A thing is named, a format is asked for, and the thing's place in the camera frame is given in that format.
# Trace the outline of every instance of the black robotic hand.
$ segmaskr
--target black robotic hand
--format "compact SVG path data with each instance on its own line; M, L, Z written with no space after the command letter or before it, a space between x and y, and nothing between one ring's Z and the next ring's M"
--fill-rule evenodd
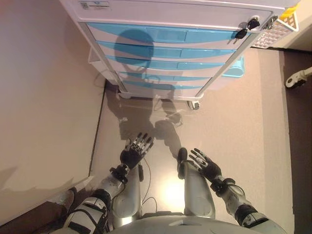
M210 182L212 182L217 176L221 176L221 169L210 158L208 158L199 149L191 150L194 155L189 155L194 160L193 166Z
M128 139L125 149L120 154L121 163L126 164L129 169L134 168L144 158L152 146L152 138L147 138L147 133L144 134L144 136L142 136L142 133L139 133L133 142L131 139Z

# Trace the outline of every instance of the drawer cabinet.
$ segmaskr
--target drawer cabinet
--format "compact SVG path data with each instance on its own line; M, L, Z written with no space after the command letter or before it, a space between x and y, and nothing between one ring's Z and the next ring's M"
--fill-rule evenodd
M60 1L123 97L199 100L243 76L242 53L293 0ZM236 40L251 19L259 26Z

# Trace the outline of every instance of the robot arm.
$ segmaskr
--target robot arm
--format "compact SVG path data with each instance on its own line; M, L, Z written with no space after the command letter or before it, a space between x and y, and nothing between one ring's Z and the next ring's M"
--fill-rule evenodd
M124 188L128 172L138 165L152 147L152 138L140 133L131 142L127 140L125 149L120 154L121 164L110 169L106 177L91 197L86 198L66 219L62 229L53 234L99 234L103 233L112 200Z
M221 169L210 158L198 149L191 150L189 155L194 160L193 166L212 184L211 188L226 205L227 212L240 226L264 234L286 234L275 222L259 213L245 197L244 190L231 178L224 178Z

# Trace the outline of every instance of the robot finger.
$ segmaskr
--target robot finger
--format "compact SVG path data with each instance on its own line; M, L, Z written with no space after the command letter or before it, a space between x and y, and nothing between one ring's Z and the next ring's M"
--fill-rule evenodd
M195 150L196 152L200 153L200 155L202 155L203 158L204 158L207 162L210 161L210 158L207 157L207 155L206 155L204 152L200 151L200 150L197 149L197 148L194 148L194 150Z
M138 149L138 144L141 142L141 137L142 137L142 133L139 133L136 139L134 140L134 142L132 143L132 146L134 149Z
M153 146L153 142L149 141L148 143L145 144L144 149L142 150L142 155L145 156L147 154L147 152L149 152L149 150L151 149L151 147Z
M131 145L132 145L132 142L131 142L131 139L129 138L129 139L127 139L127 141L126 141L125 151L129 151Z
M202 160L206 161L206 159L204 158L203 155L201 155L200 153L194 151L194 150L191 150L191 153L194 154L196 157L199 157L201 158Z
M151 137L149 137L147 140L145 140L146 137L147 137L147 133L144 134L142 140L141 140L140 143L138 144L138 150L139 150L139 151L143 151L143 149L145 148L146 144L147 144L148 142L150 142L151 139L152 139Z
M138 146L139 148L141 148L141 146L144 145L144 140L145 140L146 137L147 137L147 133L144 134L144 136L141 138L141 141L140 141L139 143L137 143L137 146Z
M204 161L202 158L194 157L193 155L189 155L189 156L190 156L191 159L193 159L201 167L207 167L208 166L207 162Z
M132 145L135 146L138 142L138 140L141 138L142 133L139 133L136 137L136 139L133 141Z
M189 163L193 165L199 173L201 172L201 168L198 166L198 164L194 163L193 161L190 161Z

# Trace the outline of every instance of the beige wall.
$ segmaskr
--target beige wall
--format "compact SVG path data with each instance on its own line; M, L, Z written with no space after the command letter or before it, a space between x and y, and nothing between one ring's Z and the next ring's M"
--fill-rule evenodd
M273 47L312 51L312 0L301 0L296 10L299 32L292 32Z
M88 176L103 86L88 50L57 0L1 1L0 225Z

